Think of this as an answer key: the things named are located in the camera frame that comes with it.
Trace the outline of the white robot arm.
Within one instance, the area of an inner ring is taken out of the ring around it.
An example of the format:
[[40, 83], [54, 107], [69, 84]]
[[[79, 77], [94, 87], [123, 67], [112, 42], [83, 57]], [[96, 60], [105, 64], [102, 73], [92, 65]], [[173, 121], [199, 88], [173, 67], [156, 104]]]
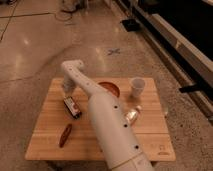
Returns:
[[63, 89], [71, 93], [79, 86], [88, 96], [88, 114], [108, 168], [111, 171], [154, 171], [154, 167], [130, 124], [119, 99], [85, 76], [81, 60], [64, 61]]

